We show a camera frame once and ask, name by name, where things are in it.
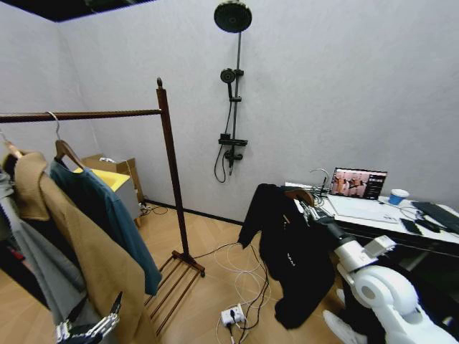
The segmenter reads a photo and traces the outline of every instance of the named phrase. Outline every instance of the laptop screen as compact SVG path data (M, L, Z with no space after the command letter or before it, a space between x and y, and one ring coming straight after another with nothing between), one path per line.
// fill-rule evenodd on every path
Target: laptop screen
M387 172L335 168L330 194L357 199L378 199Z

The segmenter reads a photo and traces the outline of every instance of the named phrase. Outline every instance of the wooden floor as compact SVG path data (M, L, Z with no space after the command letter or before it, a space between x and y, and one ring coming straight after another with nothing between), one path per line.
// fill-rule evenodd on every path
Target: wooden floor
M240 226L193 214L185 214L185 219L190 251L193 256L210 252L222 244L237 241ZM173 249L181 251L180 235L174 210L169 209L164 215L150 213L148 216L142 217L141 222L141 235L158 267L169 258ZM257 235L252 242L257 253L258 241L259 236ZM232 247L228 257L234 266L241 269L252 269L256 265L252 250L250 248L242 250L240 245ZM226 248L218 251L217 258L221 264L230 267L227 262ZM213 254L198 259L198 262L205 266L206 277L198 277L191 286L188 294L161 331L158 337L160 343L218 343L215 329L220 311L232 304L241 302L235 289L237 273L220 267L215 262ZM167 274L174 265L173 262L169 263L163 274ZM255 272L263 276L261 269ZM170 300L168 299L164 303L158 315L152 319L152 326L155 329L169 312L169 307L175 303L175 299L181 294L179 291L185 288L190 279L191 274L187 275L187 278L184 277L176 292L170 296ZM148 304L150 310L154 310L158 300L164 296L173 283L174 278L171 277L161 288L157 297ZM242 297L246 300L256 296L258 286L250 276L239 277L237 286ZM282 289L279 283L272 279L270 279L270 286L272 293L267 299L266 306L260 311L260 323L250 331L244 343L340 343L326 327L322 318L324 309L337 311L340 308L334 292L336 287L333 286L314 313L300 328L286 330L274 318L274 305L282 297ZM0 344L53 343L54 328L49 312L3 272L0 272L0 305ZM251 323L256 320L256 313L256 310L250 311L249 321ZM226 328L219 326L217 335L221 343L231 343ZM239 336L240 331L236 329L235 339L239 340Z

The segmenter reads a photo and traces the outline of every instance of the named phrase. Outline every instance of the blue cup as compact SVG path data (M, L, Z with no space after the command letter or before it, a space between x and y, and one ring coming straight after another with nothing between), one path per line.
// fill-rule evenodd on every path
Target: blue cup
M398 206L401 201L407 198L410 194L408 191L402 190L400 188L394 188L390 191L389 203L395 206Z

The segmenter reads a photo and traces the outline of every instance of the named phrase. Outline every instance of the power strip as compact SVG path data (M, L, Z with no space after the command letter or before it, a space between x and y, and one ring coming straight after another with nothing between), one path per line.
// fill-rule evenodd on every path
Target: power strip
M235 318L231 316L231 310L235 312ZM228 324L234 324L236 320L236 323L240 323L245 320L244 317L244 312L242 311L241 304L238 303L237 306L233 308L229 308L227 310L224 310L222 312L222 324L223 326L227 326Z

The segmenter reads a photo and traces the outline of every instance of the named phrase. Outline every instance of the tan coat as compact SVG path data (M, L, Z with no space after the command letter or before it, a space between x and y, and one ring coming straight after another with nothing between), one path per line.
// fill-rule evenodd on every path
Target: tan coat
M120 291L120 322L115 334L120 344L156 343L143 307L144 274L139 265L92 222L52 181L41 153L28 153L15 166L16 202L23 219L51 217L75 250L86 281L89 300L107 315Z

